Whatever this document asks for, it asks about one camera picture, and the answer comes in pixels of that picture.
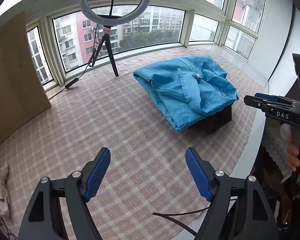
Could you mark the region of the right forearm black sleeve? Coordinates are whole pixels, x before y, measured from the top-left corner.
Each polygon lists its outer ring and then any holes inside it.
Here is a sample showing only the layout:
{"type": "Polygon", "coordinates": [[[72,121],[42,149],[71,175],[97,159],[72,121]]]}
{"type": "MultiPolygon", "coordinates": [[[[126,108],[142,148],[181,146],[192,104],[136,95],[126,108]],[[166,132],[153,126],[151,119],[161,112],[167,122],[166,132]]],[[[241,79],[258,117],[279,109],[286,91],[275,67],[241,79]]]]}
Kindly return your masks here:
{"type": "Polygon", "coordinates": [[[272,157],[262,146],[258,150],[251,174],[257,178],[274,211],[280,239],[300,239],[300,184],[284,181],[284,176],[272,157]]]}

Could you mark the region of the right hand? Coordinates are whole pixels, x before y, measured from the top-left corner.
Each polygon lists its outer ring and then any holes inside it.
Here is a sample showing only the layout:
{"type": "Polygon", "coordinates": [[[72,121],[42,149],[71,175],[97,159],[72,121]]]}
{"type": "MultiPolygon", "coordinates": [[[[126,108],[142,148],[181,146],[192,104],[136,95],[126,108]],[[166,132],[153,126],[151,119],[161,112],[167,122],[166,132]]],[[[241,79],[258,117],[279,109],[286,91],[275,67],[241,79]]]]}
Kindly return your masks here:
{"type": "Polygon", "coordinates": [[[293,134],[291,126],[288,124],[282,124],[280,128],[280,134],[283,139],[287,140],[287,162],[292,171],[296,171],[296,168],[300,166],[299,149],[293,143],[293,134]]]}

